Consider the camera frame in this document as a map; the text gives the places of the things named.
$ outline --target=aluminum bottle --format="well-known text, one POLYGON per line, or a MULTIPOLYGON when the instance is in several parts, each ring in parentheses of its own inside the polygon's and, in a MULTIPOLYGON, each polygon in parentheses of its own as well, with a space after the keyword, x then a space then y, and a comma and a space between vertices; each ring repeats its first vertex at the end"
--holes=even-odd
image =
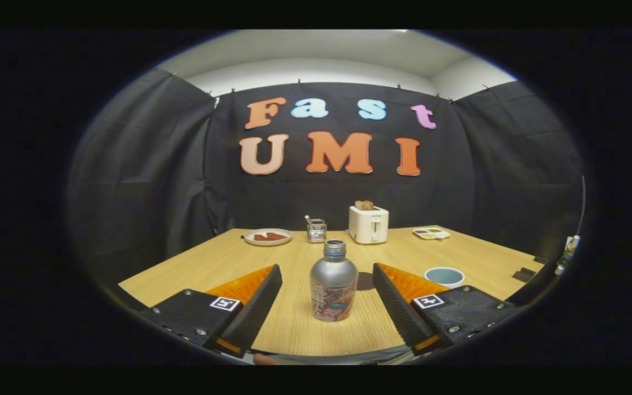
POLYGON ((311 268, 311 303, 316 318, 348 318, 358 288, 358 268, 346 258, 346 242, 327 240, 323 258, 311 268))

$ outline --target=blue cup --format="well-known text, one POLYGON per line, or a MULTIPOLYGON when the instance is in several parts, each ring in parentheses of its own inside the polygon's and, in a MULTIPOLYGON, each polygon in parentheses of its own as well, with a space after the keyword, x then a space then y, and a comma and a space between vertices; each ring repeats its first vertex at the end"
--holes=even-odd
POLYGON ((426 280, 438 283, 448 288, 456 288, 465 280, 464 273, 456 268, 438 267, 429 268, 424 274, 426 280))

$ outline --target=orange letter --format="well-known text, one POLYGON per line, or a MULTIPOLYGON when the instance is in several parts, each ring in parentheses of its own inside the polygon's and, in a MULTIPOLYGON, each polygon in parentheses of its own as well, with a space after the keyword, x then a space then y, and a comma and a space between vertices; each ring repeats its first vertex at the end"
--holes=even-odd
POLYGON ((399 137, 396 142, 402 148, 402 160, 397 173, 403 176, 418 176, 421 173, 421 169, 416 165, 416 147, 419 146, 419 142, 406 137, 399 137))
POLYGON ((258 163, 258 144, 263 140, 260 137, 248 137, 239 142, 242 147, 240 150, 240 167, 254 176, 263 176, 274 173, 281 167, 281 161, 284 158, 284 142, 289 139, 286 134, 274 134, 268 137, 268 142, 272 143, 273 152, 270 162, 265 165, 258 163))
POLYGON ((273 98, 270 100, 256 101, 250 103, 248 108, 250 109, 250 120, 245 124, 245 128, 256 128, 269 125, 272 120, 268 119, 266 115, 274 117, 277 115, 278 107, 275 104, 286 103, 285 98, 273 98))
POLYGON ((328 157, 333 170, 336 172, 341 170, 348 157, 348 166, 346 166, 348 173, 372 172, 372 166, 369 165, 368 161, 368 145, 372 140, 371 135, 351 133, 343 146, 338 145, 336 139, 329 132, 311 132, 308 137, 314 142, 311 164, 306 167, 309 172, 323 173, 328 171, 324 157, 328 157))

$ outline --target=plate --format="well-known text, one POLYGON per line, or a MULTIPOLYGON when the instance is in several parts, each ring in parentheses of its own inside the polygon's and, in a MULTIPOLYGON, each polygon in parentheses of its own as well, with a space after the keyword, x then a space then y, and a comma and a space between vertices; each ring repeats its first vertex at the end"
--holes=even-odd
POLYGON ((291 232, 288 230, 284 230, 284 229, 276 229, 276 228, 263 228, 263 229, 256 229, 256 230, 251 230, 248 233, 243 235, 243 238, 245 239, 246 242, 249 242, 250 244, 253 245, 262 245, 262 246, 266 246, 266 247, 270 247, 273 245, 280 245, 280 244, 284 244, 286 242, 289 242, 289 240, 291 240, 291 232), (286 236, 286 238, 280 239, 280 240, 271 240, 271 241, 260 241, 260 240, 255 240, 255 235, 263 235, 263 236, 267 236, 267 232, 272 232, 272 233, 276 233, 278 235, 283 235, 286 236))
POLYGON ((416 228, 414 229, 414 235, 417 235, 424 240, 447 239, 450 237, 450 233, 436 227, 416 228))

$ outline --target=white wall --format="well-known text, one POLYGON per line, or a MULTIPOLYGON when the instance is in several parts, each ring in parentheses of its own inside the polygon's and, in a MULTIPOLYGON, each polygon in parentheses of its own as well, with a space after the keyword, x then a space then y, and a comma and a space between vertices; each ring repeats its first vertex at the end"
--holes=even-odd
POLYGON ((187 78, 213 97, 246 89, 301 82, 369 83, 458 100, 472 93, 516 79, 479 58, 462 60, 433 78, 419 77, 388 67, 316 58, 291 58, 244 63, 187 78))
POLYGON ((441 97, 452 100, 482 91, 486 89, 484 85, 491 88, 515 80, 491 63, 475 57, 462 60, 431 78, 441 97))
POLYGON ((244 63, 213 70, 186 80, 213 97, 251 88, 301 82, 369 83, 435 95, 431 80, 387 67, 348 60, 291 58, 244 63))

